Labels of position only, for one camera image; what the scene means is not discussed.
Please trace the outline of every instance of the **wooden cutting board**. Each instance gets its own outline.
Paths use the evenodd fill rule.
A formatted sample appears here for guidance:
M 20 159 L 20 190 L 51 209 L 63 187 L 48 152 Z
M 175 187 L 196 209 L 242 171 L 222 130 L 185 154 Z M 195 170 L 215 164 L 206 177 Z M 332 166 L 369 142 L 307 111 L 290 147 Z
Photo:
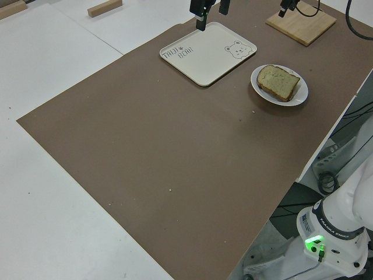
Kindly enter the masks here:
M 316 12 L 313 6 L 302 1 L 299 1 L 297 6 L 306 15 L 313 15 Z M 314 17 L 303 16 L 297 10 L 288 10 L 284 18 L 276 13 L 266 21 L 269 26 L 274 27 L 306 47 L 326 32 L 335 22 L 335 18 L 321 10 Z

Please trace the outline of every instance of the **brown table covering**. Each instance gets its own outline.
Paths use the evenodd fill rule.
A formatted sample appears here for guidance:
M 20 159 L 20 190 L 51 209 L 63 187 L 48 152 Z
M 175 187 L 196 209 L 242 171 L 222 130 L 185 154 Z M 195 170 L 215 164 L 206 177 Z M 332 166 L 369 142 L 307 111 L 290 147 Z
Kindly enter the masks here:
M 213 7 L 209 21 L 258 52 L 210 87 L 159 56 L 192 20 L 18 121 L 176 280 L 228 277 L 372 68 L 373 43 L 342 13 L 323 6 L 337 23 L 304 47 L 265 25 L 279 4 L 235 0 L 228 16 Z M 258 96 L 249 79 L 263 64 L 298 72 L 307 101 Z

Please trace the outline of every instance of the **white plate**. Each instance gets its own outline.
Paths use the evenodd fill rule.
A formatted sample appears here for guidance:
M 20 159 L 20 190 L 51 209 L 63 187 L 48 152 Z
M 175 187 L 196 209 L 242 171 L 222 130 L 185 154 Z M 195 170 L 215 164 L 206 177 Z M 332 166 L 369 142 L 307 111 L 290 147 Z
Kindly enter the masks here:
M 296 105 L 299 105 L 299 104 L 303 103 L 307 99 L 307 96 L 308 96 L 308 87 L 307 87 L 307 84 L 305 83 L 305 81 L 303 80 L 303 78 L 300 77 L 300 75 L 298 73 L 294 72 L 293 70 L 291 70 L 291 69 L 289 69 L 285 66 L 276 65 L 276 64 L 272 64 L 272 65 L 281 67 L 284 70 L 286 70 L 287 72 L 289 72 L 290 74 L 293 74 L 294 76 L 297 76 L 297 77 L 300 78 L 297 86 L 295 87 L 295 90 L 294 90 L 295 92 L 294 92 L 293 98 L 288 102 L 280 101 L 280 100 L 276 99 L 275 97 L 273 97 L 271 94 L 266 93 L 264 90 L 262 90 L 258 86 L 258 84 L 256 83 L 256 78 L 258 77 L 259 72 L 262 70 L 262 68 L 267 66 L 267 64 L 257 67 L 257 69 L 255 69 L 251 74 L 251 85 L 255 89 L 255 91 L 260 96 L 262 96 L 265 100 L 267 100 L 269 102 L 272 102 L 274 104 L 280 105 L 280 106 L 296 106 Z
M 209 86 L 251 57 L 257 48 L 220 23 L 195 30 L 162 48 L 159 55 L 200 86 Z

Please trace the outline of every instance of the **black ring on robot arm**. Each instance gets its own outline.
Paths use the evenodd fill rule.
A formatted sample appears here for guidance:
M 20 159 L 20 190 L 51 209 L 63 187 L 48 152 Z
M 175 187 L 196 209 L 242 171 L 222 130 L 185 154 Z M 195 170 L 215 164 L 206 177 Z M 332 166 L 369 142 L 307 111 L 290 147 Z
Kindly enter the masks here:
M 312 213 L 314 213 L 317 217 L 317 220 L 319 221 L 320 225 L 332 236 L 337 237 L 338 239 L 342 240 L 352 240 L 358 235 L 362 234 L 364 231 L 364 227 L 361 227 L 357 230 L 354 230 L 353 232 L 345 232 L 343 230 L 340 230 L 336 228 L 335 226 L 332 225 L 328 221 L 328 219 L 325 216 L 325 213 L 323 211 L 323 200 L 321 200 L 320 204 L 318 207 L 315 209 L 315 207 L 312 208 Z

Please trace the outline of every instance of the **bread crust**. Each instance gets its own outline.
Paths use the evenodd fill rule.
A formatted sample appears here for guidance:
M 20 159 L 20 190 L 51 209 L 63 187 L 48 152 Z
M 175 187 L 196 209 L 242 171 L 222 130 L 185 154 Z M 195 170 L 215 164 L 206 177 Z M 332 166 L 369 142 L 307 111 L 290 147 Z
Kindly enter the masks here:
M 291 89 L 290 94 L 288 95 L 287 98 L 283 98 L 282 96 L 278 95 L 276 92 L 274 92 L 273 90 L 267 88 L 265 85 L 263 85 L 263 84 L 259 81 L 259 77 L 260 77 L 260 75 L 261 75 L 261 72 L 262 72 L 266 67 L 275 67 L 275 68 L 279 68 L 281 71 L 284 71 L 284 72 L 286 72 L 287 74 L 289 74 L 290 76 L 293 76 L 293 77 L 295 77 L 295 78 L 298 79 L 297 83 L 295 83 L 295 85 L 294 85 L 293 88 Z M 299 77 L 297 77 L 297 76 L 295 76 L 295 75 L 293 75 L 293 74 L 287 72 L 285 69 L 283 69 L 283 68 L 281 68 L 281 67 L 274 66 L 274 65 L 267 65 L 267 66 L 263 67 L 263 68 L 259 71 L 258 76 L 256 77 L 256 83 L 258 84 L 258 86 L 259 86 L 261 89 L 263 89 L 263 90 L 264 90 L 265 92 L 267 92 L 267 93 L 270 93 L 272 96 L 274 96 L 275 98 L 279 99 L 279 100 L 282 101 L 282 102 L 289 102 L 289 101 L 293 98 L 293 96 L 294 96 L 294 90 L 295 90 L 295 88 L 297 87 L 297 84 L 298 84 L 299 80 L 300 80 Z

